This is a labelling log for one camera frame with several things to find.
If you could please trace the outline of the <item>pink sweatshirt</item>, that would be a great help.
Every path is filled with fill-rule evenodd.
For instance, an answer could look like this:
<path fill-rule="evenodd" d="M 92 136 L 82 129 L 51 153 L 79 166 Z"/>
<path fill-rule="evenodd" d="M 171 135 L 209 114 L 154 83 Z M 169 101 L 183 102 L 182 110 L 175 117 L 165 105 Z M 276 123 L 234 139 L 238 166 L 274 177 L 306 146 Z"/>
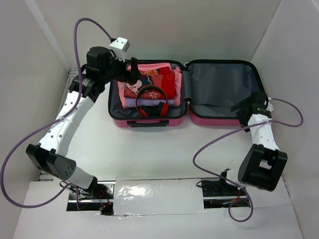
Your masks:
<path fill-rule="evenodd" d="M 157 69 L 157 68 L 166 67 L 166 66 L 170 67 L 176 73 L 176 76 L 177 76 L 177 79 L 175 81 L 177 94 L 173 100 L 168 100 L 168 104 L 170 106 L 179 107 L 181 102 L 181 87 L 182 87 L 182 73 L 179 67 L 173 68 L 169 63 L 154 63 L 154 64 L 139 64 L 138 69 L 139 71 L 148 71 L 148 70 Z M 124 83 L 118 82 L 117 86 L 119 90 L 119 97 L 121 100 L 122 98 L 124 98 Z M 153 97 L 151 97 L 148 93 L 144 93 L 141 95 L 140 99 L 151 100 L 152 98 Z"/>

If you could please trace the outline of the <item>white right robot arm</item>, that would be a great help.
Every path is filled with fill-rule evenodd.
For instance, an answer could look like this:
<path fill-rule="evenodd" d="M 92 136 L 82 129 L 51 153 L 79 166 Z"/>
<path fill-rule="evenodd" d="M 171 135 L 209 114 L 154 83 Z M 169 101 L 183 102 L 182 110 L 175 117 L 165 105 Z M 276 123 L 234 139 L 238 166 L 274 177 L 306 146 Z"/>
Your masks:
<path fill-rule="evenodd" d="M 261 190 L 274 191 L 287 163 L 288 156 L 281 152 L 274 140 L 269 100 L 265 93 L 253 92 L 231 111 L 242 127 L 250 126 L 246 132 L 252 136 L 252 146 L 239 167 L 239 183 Z"/>

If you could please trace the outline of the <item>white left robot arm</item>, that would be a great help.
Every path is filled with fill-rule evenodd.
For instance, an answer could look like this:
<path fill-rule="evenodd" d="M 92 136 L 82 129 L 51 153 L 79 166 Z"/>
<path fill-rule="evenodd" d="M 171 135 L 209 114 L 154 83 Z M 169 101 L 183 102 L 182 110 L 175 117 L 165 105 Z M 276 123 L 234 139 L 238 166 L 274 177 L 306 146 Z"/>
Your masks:
<path fill-rule="evenodd" d="M 88 199 L 94 198 L 104 186 L 96 177 L 82 170 L 66 157 L 70 142 L 85 114 L 92 108 L 105 85 L 112 80 L 135 84 L 140 75 L 137 59 L 133 72 L 126 70 L 127 47 L 92 47 L 87 52 L 87 63 L 72 80 L 65 103 L 56 122 L 38 144 L 26 149 L 33 164 L 41 171 L 80 188 Z"/>

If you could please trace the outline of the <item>purple shirt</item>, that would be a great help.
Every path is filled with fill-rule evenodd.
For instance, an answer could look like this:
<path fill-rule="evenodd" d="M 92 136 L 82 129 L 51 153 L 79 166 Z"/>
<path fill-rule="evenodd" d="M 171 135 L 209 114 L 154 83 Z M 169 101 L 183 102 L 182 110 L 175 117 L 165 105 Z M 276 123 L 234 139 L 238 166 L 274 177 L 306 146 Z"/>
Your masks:
<path fill-rule="evenodd" d="M 165 100 L 147 100 L 147 99 L 138 99 L 137 102 L 135 99 L 132 98 L 122 98 L 121 103 L 123 108 L 135 108 L 136 105 L 139 106 L 147 106 L 147 107 L 153 107 L 157 106 L 159 103 L 165 103 Z"/>

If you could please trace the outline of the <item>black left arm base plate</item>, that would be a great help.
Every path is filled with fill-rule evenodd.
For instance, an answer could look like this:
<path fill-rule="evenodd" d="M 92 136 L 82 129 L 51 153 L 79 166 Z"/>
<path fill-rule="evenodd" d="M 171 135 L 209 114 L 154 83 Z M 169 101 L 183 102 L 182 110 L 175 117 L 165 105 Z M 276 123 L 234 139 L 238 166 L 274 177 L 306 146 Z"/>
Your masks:
<path fill-rule="evenodd" d="M 114 183 L 99 182 L 92 193 L 75 186 L 69 187 L 67 212 L 98 212 L 103 216 L 114 214 Z"/>

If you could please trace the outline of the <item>pink hard-shell suitcase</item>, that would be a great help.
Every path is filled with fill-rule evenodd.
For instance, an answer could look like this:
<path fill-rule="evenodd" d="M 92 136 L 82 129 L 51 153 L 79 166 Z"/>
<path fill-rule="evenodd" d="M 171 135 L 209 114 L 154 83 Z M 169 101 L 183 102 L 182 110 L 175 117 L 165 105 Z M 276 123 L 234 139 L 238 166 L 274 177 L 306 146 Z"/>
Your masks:
<path fill-rule="evenodd" d="M 143 118 L 135 107 L 124 104 L 120 82 L 110 83 L 108 111 L 118 127 L 178 126 L 187 112 L 197 125 L 239 126 L 234 106 L 253 92 L 264 92 L 256 67 L 243 60 L 139 60 L 139 68 L 169 63 L 181 70 L 180 106 L 171 106 L 164 118 Z"/>

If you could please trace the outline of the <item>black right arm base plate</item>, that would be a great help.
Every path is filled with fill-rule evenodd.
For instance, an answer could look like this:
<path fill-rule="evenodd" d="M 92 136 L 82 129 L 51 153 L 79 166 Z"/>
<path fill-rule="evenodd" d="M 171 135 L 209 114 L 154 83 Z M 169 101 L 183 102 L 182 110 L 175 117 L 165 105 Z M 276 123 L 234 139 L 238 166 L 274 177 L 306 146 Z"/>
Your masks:
<path fill-rule="evenodd" d="M 205 209 L 228 208 L 236 202 L 233 207 L 249 207 L 246 193 L 233 185 L 220 181 L 201 180 L 196 186 L 202 190 L 203 204 Z"/>

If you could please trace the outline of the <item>red patterned cloth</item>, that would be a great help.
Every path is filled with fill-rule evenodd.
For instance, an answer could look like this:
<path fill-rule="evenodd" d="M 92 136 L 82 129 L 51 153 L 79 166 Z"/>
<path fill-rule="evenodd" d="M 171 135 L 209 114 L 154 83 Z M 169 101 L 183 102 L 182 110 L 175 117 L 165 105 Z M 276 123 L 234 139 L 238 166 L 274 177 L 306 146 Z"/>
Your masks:
<path fill-rule="evenodd" d="M 140 71 L 137 82 L 134 85 L 124 83 L 124 97 L 135 99 L 141 88 L 146 85 L 154 85 L 164 91 L 168 100 L 176 96 L 176 73 L 168 66 L 148 71 Z"/>

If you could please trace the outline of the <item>red black headphones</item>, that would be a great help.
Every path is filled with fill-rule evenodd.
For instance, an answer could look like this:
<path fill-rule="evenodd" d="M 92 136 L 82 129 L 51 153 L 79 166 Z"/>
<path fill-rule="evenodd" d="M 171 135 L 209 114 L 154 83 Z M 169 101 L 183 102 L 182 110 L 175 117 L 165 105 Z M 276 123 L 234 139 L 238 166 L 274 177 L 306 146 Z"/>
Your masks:
<path fill-rule="evenodd" d="M 153 98 L 151 100 L 142 99 L 142 102 L 139 102 L 144 93 L 148 93 Z M 146 85 L 138 91 L 135 106 L 141 117 L 163 118 L 166 117 L 168 111 L 168 98 L 161 88 L 155 85 Z"/>

